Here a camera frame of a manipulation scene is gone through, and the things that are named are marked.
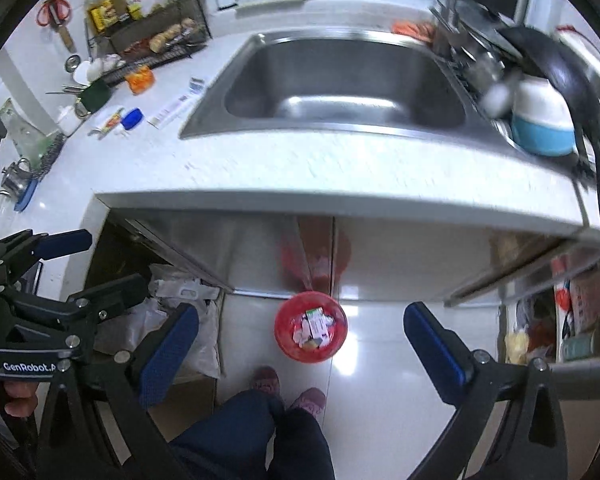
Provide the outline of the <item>person's left hand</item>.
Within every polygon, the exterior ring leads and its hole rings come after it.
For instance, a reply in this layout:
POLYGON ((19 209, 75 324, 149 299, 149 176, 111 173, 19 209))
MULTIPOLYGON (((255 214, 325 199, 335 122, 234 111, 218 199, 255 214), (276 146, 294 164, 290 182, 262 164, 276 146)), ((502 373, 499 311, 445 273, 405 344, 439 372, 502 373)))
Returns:
POLYGON ((34 382, 5 382, 4 391, 8 397, 4 410, 9 416, 26 418, 38 407, 38 384, 34 382))

